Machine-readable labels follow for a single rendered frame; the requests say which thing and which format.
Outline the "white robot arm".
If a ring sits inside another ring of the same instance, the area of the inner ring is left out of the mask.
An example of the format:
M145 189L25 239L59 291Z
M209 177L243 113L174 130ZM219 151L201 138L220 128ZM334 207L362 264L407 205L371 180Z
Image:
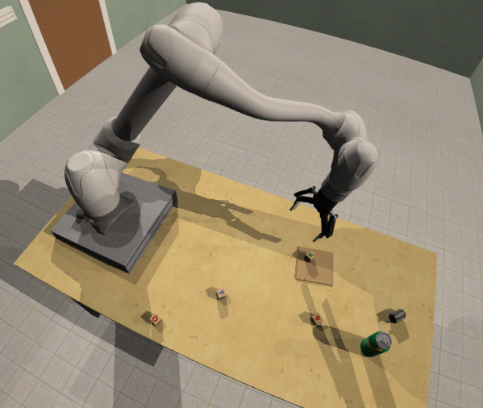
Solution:
M203 2L184 6L168 26L147 29L139 49L147 72L119 115L104 123L90 151L74 154L65 165L66 185L81 208L76 212L83 219L81 232L94 226L106 235L135 206L118 192L121 174L141 143L140 132L177 86L255 119L318 125L334 148L331 171L321 184L332 202L342 202L373 173L379 152L356 112L260 94L214 55L222 37L221 16Z

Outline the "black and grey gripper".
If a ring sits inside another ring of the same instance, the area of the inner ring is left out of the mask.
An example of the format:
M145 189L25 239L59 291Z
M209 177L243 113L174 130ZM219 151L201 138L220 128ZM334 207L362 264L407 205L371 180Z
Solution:
M321 188L319 189L318 192L316 192L315 186L310 187L308 190L305 189L302 191L298 191L297 193L294 194L294 196L296 197L296 200L289 210L292 211L296 209L300 204L300 202L309 202L310 204L314 204L314 208L319 212L319 215L321 218L322 232L313 240L313 242L317 241L318 239L321 239L324 236L326 236L326 238L331 237L333 235L333 231L335 227L335 220L338 218L338 215L334 214L332 212L332 209L337 205L338 202L332 202L329 199L327 199L323 195ZM303 194L313 194L313 197L301 196ZM329 221L328 221L328 215L330 215Z

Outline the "tan square mat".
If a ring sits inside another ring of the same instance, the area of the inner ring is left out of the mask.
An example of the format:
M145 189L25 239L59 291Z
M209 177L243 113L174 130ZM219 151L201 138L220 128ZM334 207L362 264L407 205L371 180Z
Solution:
M304 259L305 254L307 254L309 250L316 254L315 258L310 263ZM297 280L332 285L332 277L333 252L298 247Z

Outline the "green and yellow drink can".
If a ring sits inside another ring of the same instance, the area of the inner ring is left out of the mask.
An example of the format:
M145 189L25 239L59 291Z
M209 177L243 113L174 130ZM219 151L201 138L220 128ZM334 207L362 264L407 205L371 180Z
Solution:
M391 345L391 337L383 331L378 331L361 341L360 350L365 356L374 357L387 352Z

